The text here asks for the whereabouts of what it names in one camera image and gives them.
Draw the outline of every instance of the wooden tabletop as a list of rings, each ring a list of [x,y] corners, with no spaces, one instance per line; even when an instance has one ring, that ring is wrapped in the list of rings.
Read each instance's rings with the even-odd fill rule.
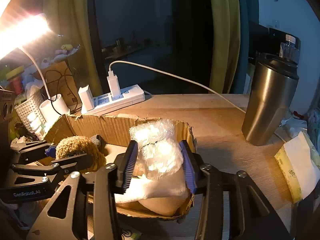
[[[243,109],[247,107],[249,98],[245,95],[228,94],[225,97]],[[257,147],[248,143],[241,132],[244,113],[230,106],[228,102],[213,94],[154,95],[144,102],[108,115],[118,114],[188,122],[197,139],[197,152],[204,162],[230,173],[236,173],[238,170],[247,171],[275,208],[287,229],[290,229],[292,199],[284,176],[274,159],[283,142],[273,135],[265,146]],[[180,225],[175,222],[158,221],[160,231],[146,226],[148,222],[141,226],[139,221],[132,222],[126,218],[124,220],[145,234],[165,234],[171,238],[183,236],[193,239],[200,205],[201,198],[196,198],[195,206]]]

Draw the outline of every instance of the glowing lamp head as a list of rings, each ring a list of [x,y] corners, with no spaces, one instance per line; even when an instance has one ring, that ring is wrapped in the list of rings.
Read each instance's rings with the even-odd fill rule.
[[[20,23],[0,31],[0,59],[49,31],[44,14],[30,16]]]

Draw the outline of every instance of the yellow lid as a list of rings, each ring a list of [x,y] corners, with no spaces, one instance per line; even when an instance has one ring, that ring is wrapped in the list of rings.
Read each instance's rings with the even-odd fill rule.
[[[7,78],[7,80],[9,80],[9,79],[21,74],[22,72],[24,72],[24,66],[17,67],[14,70],[7,73],[6,78]]]

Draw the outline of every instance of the stainless steel tumbler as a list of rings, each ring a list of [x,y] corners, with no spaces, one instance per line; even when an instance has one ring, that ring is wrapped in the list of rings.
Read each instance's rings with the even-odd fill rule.
[[[291,104],[298,80],[294,62],[271,54],[260,55],[242,125],[248,142],[257,146],[267,143]]]

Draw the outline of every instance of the brown fuzzy object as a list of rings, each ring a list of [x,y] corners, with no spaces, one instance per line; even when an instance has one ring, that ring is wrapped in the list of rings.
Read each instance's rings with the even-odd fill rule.
[[[59,160],[83,153],[90,154],[93,157],[93,164],[90,168],[82,170],[82,173],[97,171],[106,165],[106,159],[99,152],[98,147],[89,138],[84,136],[73,136],[62,139],[56,148],[56,159]]]

